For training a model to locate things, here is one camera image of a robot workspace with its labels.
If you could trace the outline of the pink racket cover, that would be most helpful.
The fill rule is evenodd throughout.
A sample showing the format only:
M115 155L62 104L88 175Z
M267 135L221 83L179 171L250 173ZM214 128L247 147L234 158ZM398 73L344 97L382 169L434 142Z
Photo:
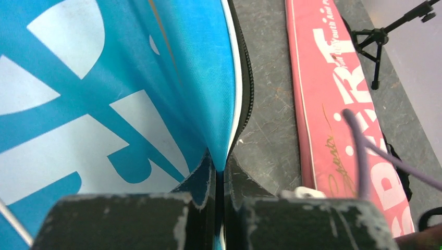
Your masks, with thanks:
M362 133L382 150L382 135L364 73L333 1L286 1L302 185L326 198L355 198L358 167L350 109Z

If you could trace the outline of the blue racket cover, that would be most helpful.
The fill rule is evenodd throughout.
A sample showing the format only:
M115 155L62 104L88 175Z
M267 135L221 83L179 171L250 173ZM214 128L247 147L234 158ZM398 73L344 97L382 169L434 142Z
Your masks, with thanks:
M1 1L1 249L72 195L219 186L253 107L232 1Z

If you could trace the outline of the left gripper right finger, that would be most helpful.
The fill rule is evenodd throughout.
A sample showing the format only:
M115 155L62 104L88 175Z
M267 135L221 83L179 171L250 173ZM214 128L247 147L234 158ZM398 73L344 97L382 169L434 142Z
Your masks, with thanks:
M230 156L224 172L227 249L397 249L382 214L357 199L274 196Z

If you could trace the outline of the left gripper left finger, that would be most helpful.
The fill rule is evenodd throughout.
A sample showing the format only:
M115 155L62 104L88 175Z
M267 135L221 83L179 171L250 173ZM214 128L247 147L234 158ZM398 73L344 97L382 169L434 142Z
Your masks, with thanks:
M213 249L215 169L209 153L169 193L72 195L46 216L33 249Z

